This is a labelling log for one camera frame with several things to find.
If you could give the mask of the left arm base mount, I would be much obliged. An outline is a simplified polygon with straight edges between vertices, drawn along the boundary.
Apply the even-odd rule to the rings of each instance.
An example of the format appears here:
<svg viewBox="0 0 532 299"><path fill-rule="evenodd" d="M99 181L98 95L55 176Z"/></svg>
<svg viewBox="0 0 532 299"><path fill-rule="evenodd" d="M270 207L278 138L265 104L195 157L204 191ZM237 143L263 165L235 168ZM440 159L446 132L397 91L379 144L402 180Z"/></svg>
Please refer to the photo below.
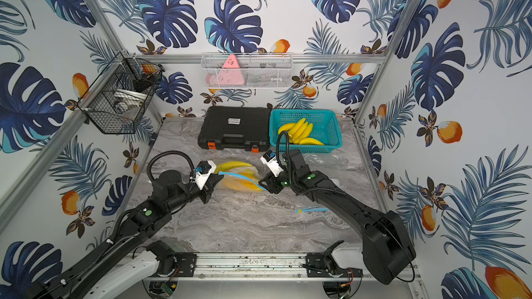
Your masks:
<svg viewBox="0 0 532 299"><path fill-rule="evenodd" d="M158 278L191 278L194 276L198 256L195 253L177 252L167 243L156 241L145 248L155 257L155 269L149 274Z"/></svg>

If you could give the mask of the clear bag with banana peel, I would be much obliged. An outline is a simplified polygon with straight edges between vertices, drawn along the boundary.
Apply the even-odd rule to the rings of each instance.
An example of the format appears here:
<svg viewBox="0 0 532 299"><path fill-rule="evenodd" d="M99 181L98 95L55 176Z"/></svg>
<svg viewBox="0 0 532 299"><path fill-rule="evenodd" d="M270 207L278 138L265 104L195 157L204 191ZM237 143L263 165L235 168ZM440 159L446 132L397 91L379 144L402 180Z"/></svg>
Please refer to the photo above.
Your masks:
<svg viewBox="0 0 532 299"><path fill-rule="evenodd" d="M223 179L216 188L239 192L264 192L259 184L263 178L258 168L244 161L216 161L215 174L220 174Z"/></svg>

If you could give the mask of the clear zip-top bag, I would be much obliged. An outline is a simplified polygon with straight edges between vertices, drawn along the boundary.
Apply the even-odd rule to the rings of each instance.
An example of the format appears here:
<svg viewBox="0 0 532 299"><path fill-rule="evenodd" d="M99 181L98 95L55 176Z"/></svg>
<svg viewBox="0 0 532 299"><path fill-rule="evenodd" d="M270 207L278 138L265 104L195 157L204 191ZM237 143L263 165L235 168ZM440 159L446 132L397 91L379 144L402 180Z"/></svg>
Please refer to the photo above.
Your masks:
<svg viewBox="0 0 532 299"><path fill-rule="evenodd" d="M290 179L292 190L296 195L309 198L312 202L321 203L321 198L346 197L346 193L338 188L324 173L310 169L302 153L295 150L290 153L292 171Z"/></svg>

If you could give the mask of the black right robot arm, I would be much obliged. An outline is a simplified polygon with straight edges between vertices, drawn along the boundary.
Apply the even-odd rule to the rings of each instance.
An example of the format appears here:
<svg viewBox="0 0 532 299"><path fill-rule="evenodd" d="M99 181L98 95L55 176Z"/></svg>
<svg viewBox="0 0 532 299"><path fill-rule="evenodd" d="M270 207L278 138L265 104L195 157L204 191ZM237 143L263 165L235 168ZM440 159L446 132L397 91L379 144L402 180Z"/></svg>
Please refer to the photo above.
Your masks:
<svg viewBox="0 0 532 299"><path fill-rule="evenodd" d="M332 179L311 170L302 153L294 149L283 154L285 165L269 150L260 158L270 174L259 185L272 194L291 188L299 196L325 206L346 222L362 238L362 261L379 282L388 285L416 258L414 245L401 217L393 211L383 213L340 189Z"/></svg>

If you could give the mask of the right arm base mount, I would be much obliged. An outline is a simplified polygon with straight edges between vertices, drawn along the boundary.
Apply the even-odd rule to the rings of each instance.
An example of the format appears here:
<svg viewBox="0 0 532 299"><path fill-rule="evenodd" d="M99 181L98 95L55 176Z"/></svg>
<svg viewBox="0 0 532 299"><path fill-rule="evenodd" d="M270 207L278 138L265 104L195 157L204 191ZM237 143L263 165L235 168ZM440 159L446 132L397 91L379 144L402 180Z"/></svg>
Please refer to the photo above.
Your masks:
<svg viewBox="0 0 532 299"><path fill-rule="evenodd" d="M364 261L362 248L340 240L323 253L309 253L302 267L309 278L360 278Z"/></svg>

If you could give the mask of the yellow banana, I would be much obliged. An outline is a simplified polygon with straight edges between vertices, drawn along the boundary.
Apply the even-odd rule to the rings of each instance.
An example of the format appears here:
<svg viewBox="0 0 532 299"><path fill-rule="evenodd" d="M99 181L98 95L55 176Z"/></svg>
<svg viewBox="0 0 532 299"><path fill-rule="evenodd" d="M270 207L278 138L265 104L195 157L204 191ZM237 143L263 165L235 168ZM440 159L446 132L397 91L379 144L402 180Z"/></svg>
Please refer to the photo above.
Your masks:
<svg viewBox="0 0 532 299"><path fill-rule="evenodd" d="M295 138L297 132L305 125L306 119L302 118L288 131L290 138Z"/></svg>
<svg viewBox="0 0 532 299"><path fill-rule="evenodd" d="M321 145L323 146L324 144L315 139L315 138L310 138L310 137L306 137L306 138L302 138L299 142L298 142L299 145Z"/></svg>
<svg viewBox="0 0 532 299"><path fill-rule="evenodd" d="M293 141L293 134L295 133L294 127L296 126L296 123L288 123L284 124L278 129L278 135L281 135L282 132L287 132L289 135L290 142Z"/></svg>

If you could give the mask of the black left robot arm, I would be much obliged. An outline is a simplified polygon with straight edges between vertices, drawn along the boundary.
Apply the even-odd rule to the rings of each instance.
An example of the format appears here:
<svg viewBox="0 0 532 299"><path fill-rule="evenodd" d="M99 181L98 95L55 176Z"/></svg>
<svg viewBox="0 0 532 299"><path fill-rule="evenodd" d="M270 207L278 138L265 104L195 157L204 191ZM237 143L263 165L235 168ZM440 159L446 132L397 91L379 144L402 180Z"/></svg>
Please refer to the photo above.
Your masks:
<svg viewBox="0 0 532 299"><path fill-rule="evenodd" d="M111 235L81 261L51 281L33 282L23 298L84 298L113 267L137 246L162 229L175 213L194 199L208 202L221 174L200 173L187 184L177 170L166 170L154 178L152 195L135 208L126 210L116 220Z"/></svg>

